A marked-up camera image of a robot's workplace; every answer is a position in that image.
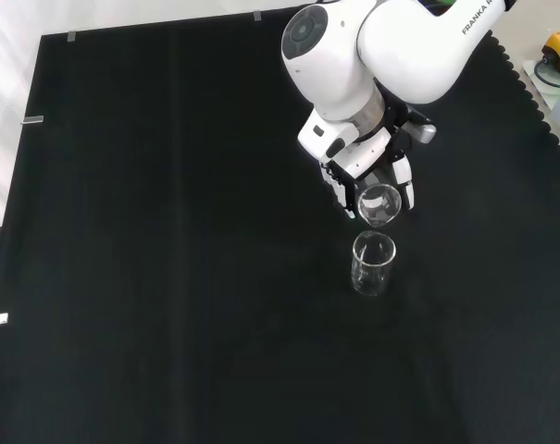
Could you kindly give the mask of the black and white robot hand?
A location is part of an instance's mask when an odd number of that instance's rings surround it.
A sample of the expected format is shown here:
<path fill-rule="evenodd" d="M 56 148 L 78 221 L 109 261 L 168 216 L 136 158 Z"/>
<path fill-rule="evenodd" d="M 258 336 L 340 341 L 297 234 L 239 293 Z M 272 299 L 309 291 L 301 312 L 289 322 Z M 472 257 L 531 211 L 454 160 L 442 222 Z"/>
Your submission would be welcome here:
<path fill-rule="evenodd" d="M 329 162 L 320 165 L 322 178 L 332 187 L 337 203 L 349 217 L 359 216 L 372 223 L 369 213 L 379 208 L 379 201 L 368 198 L 367 208 L 363 209 L 362 194 L 381 184 L 382 176 L 396 189 L 403 209 L 415 207 L 411 165 L 404 148 L 395 143 L 402 131 L 427 144 L 436 134 L 436 127 L 408 105 L 400 115 L 390 107 L 377 130 L 363 141 L 343 147 Z"/>

